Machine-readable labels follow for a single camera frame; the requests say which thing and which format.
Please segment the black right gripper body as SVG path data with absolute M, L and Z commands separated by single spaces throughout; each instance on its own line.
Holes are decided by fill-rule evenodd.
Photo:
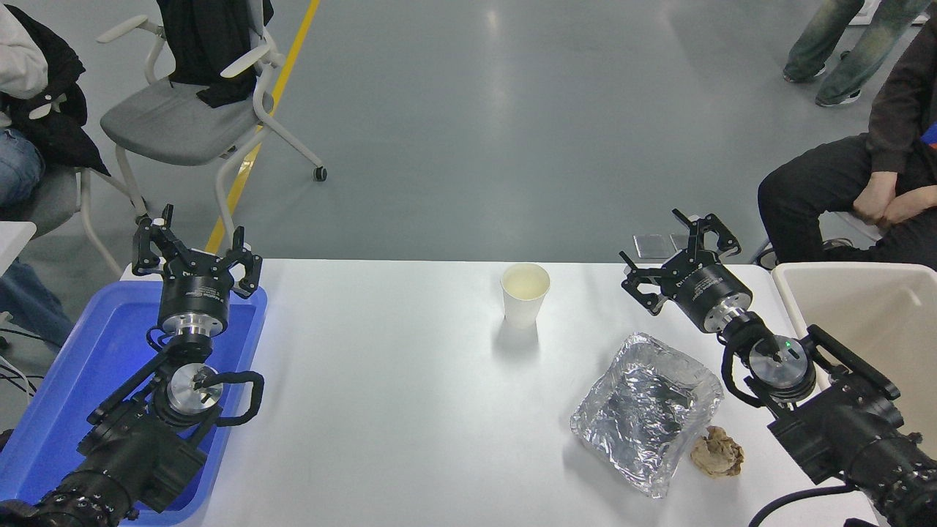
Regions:
M 701 332 L 715 334 L 750 307 L 753 292 L 726 266 L 716 263 L 677 281 L 675 301 Z

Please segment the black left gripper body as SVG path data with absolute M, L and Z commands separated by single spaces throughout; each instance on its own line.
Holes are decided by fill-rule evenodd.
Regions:
M 220 257 L 208 253 L 195 253 L 190 259 L 167 257 L 162 277 L 160 323 L 190 313 L 227 323 L 234 281 L 230 270 L 220 265 Z

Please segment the person's hand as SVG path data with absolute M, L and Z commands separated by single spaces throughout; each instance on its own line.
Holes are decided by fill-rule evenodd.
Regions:
M 853 213 L 864 224 L 884 226 L 886 208 L 896 197 L 897 171 L 873 171 L 866 187 L 853 201 Z
M 924 211 L 936 206 L 936 186 L 920 187 L 894 197 L 887 204 L 886 209 L 881 213 L 881 219 L 877 221 L 880 229 L 890 229 L 893 225 L 910 220 Z

